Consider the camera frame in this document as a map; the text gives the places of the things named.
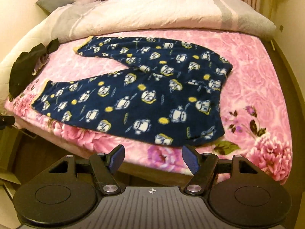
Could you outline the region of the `navy cartoon fleece pajama pants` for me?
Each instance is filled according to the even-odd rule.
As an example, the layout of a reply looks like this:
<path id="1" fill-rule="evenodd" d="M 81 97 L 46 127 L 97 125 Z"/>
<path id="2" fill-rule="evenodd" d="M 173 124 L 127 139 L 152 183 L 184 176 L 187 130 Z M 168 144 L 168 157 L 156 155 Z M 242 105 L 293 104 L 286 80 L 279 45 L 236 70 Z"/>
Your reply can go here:
<path id="1" fill-rule="evenodd" d="M 32 108 L 83 129 L 166 146 L 199 146 L 224 135 L 220 93 L 232 70 L 205 47 L 153 37 L 89 37 L 83 57 L 124 70 L 78 81 L 48 81 Z"/>

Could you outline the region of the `pink rose pattern bed blanket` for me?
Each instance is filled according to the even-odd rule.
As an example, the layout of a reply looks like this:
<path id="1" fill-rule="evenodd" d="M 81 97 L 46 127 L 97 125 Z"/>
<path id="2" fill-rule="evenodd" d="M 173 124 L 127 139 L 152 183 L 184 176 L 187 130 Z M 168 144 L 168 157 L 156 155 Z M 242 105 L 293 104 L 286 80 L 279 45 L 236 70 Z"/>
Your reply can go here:
<path id="1" fill-rule="evenodd" d="M 293 160 L 286 102 L 274 65 L 258 37 L 203 30 L 130 31 L 125 36 L 186 40 L 226 57 L 233 70 L 221 92 L 225 134 L 219 140 L 199 147 L 198 152 L 211 152 L 224 159 L 240 154 L 279 183 L 286 182 Z M 81 43 L 76 40 L 62 44 L 24 93 L 13 101 L 4 101 L 5 111 L 15 116 L 19 128 L 26 128 L 75 155 L 87 158 L 94 152 L 109 152 L 122 144 L 126 156 L 121 172 L 163 184 L 188 179 L 191 173 L 178 147 L 145 144 L 66 126 L 31 108 L 48 80 L 75 81 L 124 68 L 110 59 L 76 55 L 73 48 Z"/>

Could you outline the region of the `black garment on bed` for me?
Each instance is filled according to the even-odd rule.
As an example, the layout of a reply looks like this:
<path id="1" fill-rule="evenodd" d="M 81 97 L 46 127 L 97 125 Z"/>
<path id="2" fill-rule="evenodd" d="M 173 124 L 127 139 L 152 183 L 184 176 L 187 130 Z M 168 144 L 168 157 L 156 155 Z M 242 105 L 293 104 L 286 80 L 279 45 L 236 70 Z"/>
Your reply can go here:
<path id="1" fill-rule="evenodd" d="M 37 77 L 42 68 L 49 62 L 50 54 L 57 51 L 58 38 L 45 46 L 42 43 L 34 46 L 29 52 L 22 52 L 14 62 L 9 79 L 9 100 L 19 96 Z"/>

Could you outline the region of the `beige and grey folded duvet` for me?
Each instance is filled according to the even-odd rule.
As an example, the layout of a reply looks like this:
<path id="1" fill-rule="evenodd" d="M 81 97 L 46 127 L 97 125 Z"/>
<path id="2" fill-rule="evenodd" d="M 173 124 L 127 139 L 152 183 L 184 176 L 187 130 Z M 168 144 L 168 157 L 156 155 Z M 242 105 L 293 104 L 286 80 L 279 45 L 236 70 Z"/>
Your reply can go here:
<path id="1" fill-rule="evenodd" d="M 203 28 L 274 37 L 270 19 L 241 0 L 110 0 L 56 9 L 32 28 L 1 62 L 1 100 L 9 93 L 12 64 L 24 51 L 52 39 L 61 43 L 122 31 Z"/>

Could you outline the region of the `grey pillow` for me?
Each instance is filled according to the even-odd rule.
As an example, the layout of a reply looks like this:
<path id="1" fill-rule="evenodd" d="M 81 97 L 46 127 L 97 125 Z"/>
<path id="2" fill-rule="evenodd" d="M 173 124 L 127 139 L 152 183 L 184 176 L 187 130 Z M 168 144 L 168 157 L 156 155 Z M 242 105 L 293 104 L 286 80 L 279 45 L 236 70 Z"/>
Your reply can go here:
<path id="1" fill-rule="evenodd" d="M 53 11 L 59 7 L 72 4 L 73 0 L 38 0 L 36 5 L 38 5 L 44 12 L 51 14 Z"/>

